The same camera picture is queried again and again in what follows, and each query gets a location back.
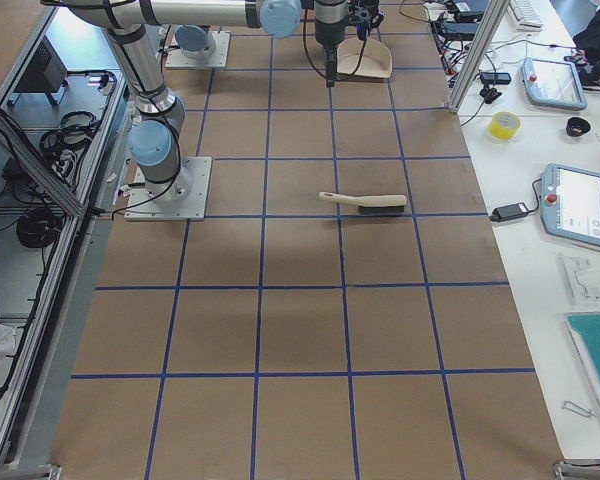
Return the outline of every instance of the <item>yellow tape roll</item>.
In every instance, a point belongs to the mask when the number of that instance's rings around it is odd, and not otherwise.
[[[509,140],[520,128],[520,119],[509,112],[498,112],[491,119],[489,133],[501,140]]]

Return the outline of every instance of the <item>grid square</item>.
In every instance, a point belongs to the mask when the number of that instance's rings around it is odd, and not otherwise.
[[[342,228],[347,284],[423,281],[411,219],[345,220]]]
[[[541,480],[561,458],[533,373],[448,378],[467,478]]]
[[[268,71],[220,70],[214,73],[209,108],[266,109],[268,107]]]
[[[385,35],[393,68],[433,68],[442,70],[436,44],[431,35]]]
[[[338,188],[347,195],[407,195],[401,160],[338,160]],[[358,208],[340,205],[343,215],[357,215]]]
[[[269,69],[271,64],[271,37],[262,35],[262,30],[240,27],[227,27],[231,36],[227,67],[230,69]]]
[[[357,377],[354,391],[362,478],[460,478],[440,376]]]
[[[338,83],[331,89],[333,108],[391,108],[388,85],[386,80],[359,77]]]
[[[175,285],[184,227],[185,222],[115,222],[98,285]],[[130,268],[135,265],[142,268]]]
[[[311,110],[329,108],[329,91],[314,71],[273,72],[271,107]]]
[[[471,160],[409,160],[407,170],[416,212],[485,212]]]
[[[307,38],[307,50],[316,66],[322,63],[323,52],[322,46],[313,41],[311,37]],[[311,66],[307,61],[302,46],[302,35],[293,35],[288,38],[274,39],[273,41],[273,68],[292,69],[292,70],[309,70]]]
[[[262,378],[256,478],[355,478],[345,378]]]
[[[500,251],[484,217],[418,219],[430,282],[504,282]]]
[[[182,99],[185,108],[204,108],[209,94],[210,70],[165,69],[164,78],[169,89]]]
[[[271,112],[269,156],[333,158],[329,112]]]
[[[432,289],[447,368],[531,368],[507,286]]]
[[[192,225],[182,284],[258,285],[261,228],[262,220],[244,218]]]
[[[400,157],[392,112],[334,113],[338,158]]]
[[[208,112],[201,154],[211,157],[263,158],[267,112]]]
[[[207,215],[260,215],[264,160],[217,160],[211,170]]]
[[[440,368],[423,288],[347,289],[354,371]]]
[[[160,373],[173,295],[96,291],[74,373]]]
[[[385,17],[380,24],[380,32],[383,34],[431,31],[427,11],[422,5],[382,5],[382,11]]]
[[[302,308],[289,308],[302,305]],[[267,290],[262,300],[263,372],[343,372],[342,291]]]
[[[169,371],[253,371],[257,320],[255,290],[181,291]]]
[[[340,285],[336,221],[267,220],[264,282],[265,285]]]
[[[252,418],[252,379],[167,380],[152,480],[249,478]]]
[[[335,215],[335,204],[318,199],[334,189],[333,160],[270,160],[267,214]]]
[[[407,157],[462,157],[469,155],[460,122],[446,110],[398,112]]]
[[[439,108],[449,100],[451,90],[442,71],[396,70],[391,92],[396,108]]]
[[[157,379],[72,380],[51,462],[72,480],[110,478],[112,472],[144,478],[159,385]]]

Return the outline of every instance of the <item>dustpan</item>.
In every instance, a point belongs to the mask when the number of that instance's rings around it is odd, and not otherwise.
[[[357,37],[348,38],[338,46],[338,73],[351,75],[358,64],[361,48],[362,42]],[[391,52],[387,46],[368,38],[356,76],[389,78],[392,68]]]

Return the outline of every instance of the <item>black device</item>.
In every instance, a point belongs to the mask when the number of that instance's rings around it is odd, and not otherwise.
[[[480,82],[486,85],[509,85],[511,83],[511,75],[507,72],[481,72]]]
[[[442,22],[434,24],[434,33],[444,37],[445,42],[468,42],[473,40],[478,31],[477,23]]]
[[[44,248],[51,245],[62,229],[62,218],[46,207],[30,210],[18,219],[16,235],[22,246]]]
[[[57,93],[67,78],[65,67],[47,37],[36,49],[15,88],[15,93]]]
[[[482,20],[489,0],[447,0],[447,11],[458,23],[477,23]]]
[[[489,220],[496,223],[508,222],[509,220],[524,218],[529,213],[531,212],[524,203],[512,203],[511,205],[495,208],[489,215]]]

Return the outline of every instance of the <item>metal base plate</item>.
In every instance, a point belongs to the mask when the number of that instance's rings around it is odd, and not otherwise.
[[[171,50],[165,67],[169,70],[204,70],[207,68],[226,68],[229,56],[229,32],[211,32],[216,41],[216,50],[207,58],[193,59],[185,57],[181,50]],[[173,40],[171,45],[178,45]]]
[[[182,159],[182,168],[189,170],[193,178],[191,193],[182,200],[157,203],[149,202],[124,213],[127,220],[162,221],[162,220],[204,220],[211,178],[211,157],[186,157]],[[144,182],[144,175],[138,169],[134,182]],[[129,205],[149,200],[144,188],[131,191]]]

